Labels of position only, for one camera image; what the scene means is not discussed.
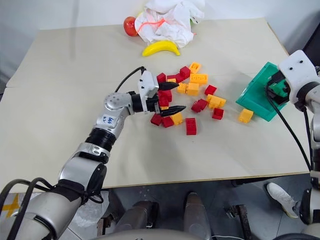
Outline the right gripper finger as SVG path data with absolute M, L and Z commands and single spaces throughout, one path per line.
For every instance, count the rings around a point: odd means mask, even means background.
M 282 72 L 279 70 L 275 74 L 269 77 L 268 84 L 278 84 L 282 81 Z
M 271 93 L 270 98 L 279 106 L 288 102 L 288 95 L 280 96 L 280 95 Z

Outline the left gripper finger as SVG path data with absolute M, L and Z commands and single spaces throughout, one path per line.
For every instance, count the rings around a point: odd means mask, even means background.
M 175 115 L 177 113 L 180 113 L 185 108 L 186 108 L 186 106 L 184 106 L 184 105 L 174 105 L 174 106 L 170 106 L 168 109 L 160 110 L 159 114 L 162 117 L 169 117 L 169 116 Z
M 158 84 L 158 91 L 169 91 L 179 86 L 176 82 L 160 82 Z

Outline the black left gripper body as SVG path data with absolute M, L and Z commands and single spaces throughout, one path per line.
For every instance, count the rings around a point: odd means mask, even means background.
M 146 106 L 148 112 L 160 113 L 159 96 L 156 93 L 153 97 L 148 97 L 146 100 Z

